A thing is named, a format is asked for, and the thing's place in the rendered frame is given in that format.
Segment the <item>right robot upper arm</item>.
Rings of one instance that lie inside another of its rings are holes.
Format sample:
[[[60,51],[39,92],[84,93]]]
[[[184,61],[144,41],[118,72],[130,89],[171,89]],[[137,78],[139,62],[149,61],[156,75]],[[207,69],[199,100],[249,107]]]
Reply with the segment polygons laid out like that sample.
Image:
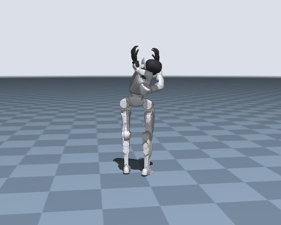
[[[153,93],[153,92],[157,92],[157,91],[160,91],[163,89],[163,87],[161,88],[159,86],[159,82],[157,82],[155,85],[147,85],[147,84],[141,84],[139,86],[139,89],[140,89],[140,92],[142,95],[148,95],[150,93]]]

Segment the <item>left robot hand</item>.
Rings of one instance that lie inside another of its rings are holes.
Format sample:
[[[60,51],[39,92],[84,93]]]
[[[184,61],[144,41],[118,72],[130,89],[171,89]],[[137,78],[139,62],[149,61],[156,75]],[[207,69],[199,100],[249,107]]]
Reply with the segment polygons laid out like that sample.
[[[139,50],[136,51],[136,47],[138,46],[134,46],[131,50],[131,57],[132,57],[132,60],[133,60],[133,64],[135,63],[136,67],[138,68],[139,67],[139,61],[137,60],[137,53]]]

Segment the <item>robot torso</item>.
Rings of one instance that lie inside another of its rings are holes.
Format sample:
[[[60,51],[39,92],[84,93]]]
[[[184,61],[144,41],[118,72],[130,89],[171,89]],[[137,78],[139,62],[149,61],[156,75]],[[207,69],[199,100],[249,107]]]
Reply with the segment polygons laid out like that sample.
[[[141,64],[139,69],[143,68],[144,64]],[[151,80],[146,80],[143,79],[139,74],[136,74],[134,72],[131,80],[130,80],[130,84],[129,84],[129,105],[132,106],[143,106],[142,105],[142,100],[143,100],[143,95],[141,94],[141,91],[139,89],[139,86],[141,84],[147,84],[147,85],[151,85]]]

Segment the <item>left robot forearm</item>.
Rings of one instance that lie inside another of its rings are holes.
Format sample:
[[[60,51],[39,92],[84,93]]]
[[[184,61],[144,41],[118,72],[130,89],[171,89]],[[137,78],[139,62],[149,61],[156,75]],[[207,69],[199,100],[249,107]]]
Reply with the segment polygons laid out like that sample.
[[[140,67],[140,64],[139,64],[139,67]],[[136,74],[139,74],[140,76],[150,74],[150,71],[144,70],[144,69],[139,69],[139,67],[136,67],[135,63],[133,64],[133,68],[134,68]]]

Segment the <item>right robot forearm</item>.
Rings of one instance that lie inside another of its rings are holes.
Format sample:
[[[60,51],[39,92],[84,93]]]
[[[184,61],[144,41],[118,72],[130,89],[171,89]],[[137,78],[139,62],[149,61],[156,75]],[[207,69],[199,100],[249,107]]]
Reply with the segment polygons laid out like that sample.
[[[159,86],[164,87],[164,79],[162,76],[162,71],[156,74],[156,81],[159,82]]]

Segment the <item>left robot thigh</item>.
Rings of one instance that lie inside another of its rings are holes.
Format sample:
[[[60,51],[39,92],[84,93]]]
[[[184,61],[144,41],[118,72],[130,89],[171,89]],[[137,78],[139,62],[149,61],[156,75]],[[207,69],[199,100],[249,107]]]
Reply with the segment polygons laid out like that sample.
[[[122,131],[124,131],[124,140],[131,138],[130,132],[130,116],[131,105],[129,105],[128,98],[124,98],[120,101],[121,117],[122,117]]]

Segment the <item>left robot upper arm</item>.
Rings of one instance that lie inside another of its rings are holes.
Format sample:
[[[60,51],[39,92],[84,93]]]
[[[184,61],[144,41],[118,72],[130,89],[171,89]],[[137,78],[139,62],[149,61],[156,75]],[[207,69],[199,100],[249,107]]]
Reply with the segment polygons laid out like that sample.
[[[141,61],[141,64],[144,64],[145,69],[146,69],[146,61],[147,60],[148,60],[147,58],[143,58],[142,61]],[[146,80],[151,80],[153,78],[153,73],[150,72],[149,75],[144,75],[144,76],[145,76]]]

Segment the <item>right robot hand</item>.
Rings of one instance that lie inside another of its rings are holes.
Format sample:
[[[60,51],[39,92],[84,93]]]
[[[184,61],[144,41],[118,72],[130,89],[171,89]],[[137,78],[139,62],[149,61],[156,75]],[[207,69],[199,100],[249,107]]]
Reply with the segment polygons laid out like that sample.
[[[157,48],[153,48],[152,51],[154,51],[155,56],[152,54],[155,60],[159,61],[159,51]]]

